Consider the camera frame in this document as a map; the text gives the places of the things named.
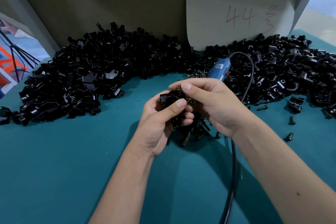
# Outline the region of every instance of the tool label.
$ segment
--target tool label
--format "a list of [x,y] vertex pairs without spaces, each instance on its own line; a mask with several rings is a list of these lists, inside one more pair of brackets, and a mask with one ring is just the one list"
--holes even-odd
[[223,64],[217,64],[217,65],[215,65],[215,68],[222,69],[223,68]]

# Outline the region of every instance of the green work mat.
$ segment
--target green work mat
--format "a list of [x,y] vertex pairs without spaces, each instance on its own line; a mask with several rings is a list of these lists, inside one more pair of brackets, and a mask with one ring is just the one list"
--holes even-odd
[[[301,30],[293,34],[305,34],[313,48],[336,52],[336,47]],[[183,77],[132,78],[122,86],[122,98],[101,101],[102,112],[95,117],[0,126],[0,223],[87,223],[137,128],[145,102]],[[18,110],[23,86],[17,85],[0,105]],[[251,111],[280,137],[293,132],[288,145],[336,190],[336,121],[304,102],[302,112],[295,115],[297,124],[290,126],[288,99],[270,103],[266,111],[256,112],[255,106]],[[176,142],[181,138],[174,133],[154,160],[141,223],[217,224],[221,218],[231,179],[229,140],[203,137],[180,148]],[[241,176],[229,222],[282,223],[239,150],[237,154]]]

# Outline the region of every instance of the hand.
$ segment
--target hand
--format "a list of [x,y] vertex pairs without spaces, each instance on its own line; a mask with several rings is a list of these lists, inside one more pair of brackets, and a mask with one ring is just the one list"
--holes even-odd
[[249,111],[220,80],[213,78],[190,78],[169,86],[170,90],[181,87],[184,94],[199,103],[191,105],[188,111],[196,111],[206,117],[212,125],[227,137],[256,116]]
[[168,137],[173,131],[171,118],[183,113],[182,126],[190,125],[193,122],[194,115],[191,113],[191,107],[187,106],[185,99],[179,99],[169,107],[162,110],[160,95],[168,93],[169,90],[162,91],[152,97],[145,103],[142,111],[138,128],[131,140],[154,157],[161,153],[167,144]]

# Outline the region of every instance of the tripod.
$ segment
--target tripod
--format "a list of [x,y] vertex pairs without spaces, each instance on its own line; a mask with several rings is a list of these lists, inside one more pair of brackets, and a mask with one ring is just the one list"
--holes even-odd
[[10,48],[10,52],[12,55],[12,60],[13,60],[13,65],[14,65],[14,69],[15,69],[15,75],[16,75],[16,79],[17,82],[20,81],[19,79],[19,74],[18,71],[22,71],[23,73],[28,73],[28,71],[26,70],[22,70],[22,69],[18,69],[17,65],[16,65],[16,60],[15,60],[15,56],[14,53],[16,53],[18,55],[18,57],[21,59],[23,58],[27,64],[33,69],[35,66],[37,66],[40,61],[38,59],[36,59],[35,57],[31,56],[28,52],[26,52],[25,50],[21,49],[19,46],[15,45],[12,43],[12,41],[5,35],[4,32],[1,31],[0,29],[0,34],[6,39],[6,41],[8,42],[8,44],[4,41],[4,43]]

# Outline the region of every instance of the white board with rounded corners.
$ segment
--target white board with rounded corners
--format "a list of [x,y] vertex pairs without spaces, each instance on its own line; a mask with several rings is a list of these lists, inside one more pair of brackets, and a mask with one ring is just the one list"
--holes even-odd
[[287,35],[296,0],[187,0],[187,35],[190,46],[228,45],[253,39],[259,33]]

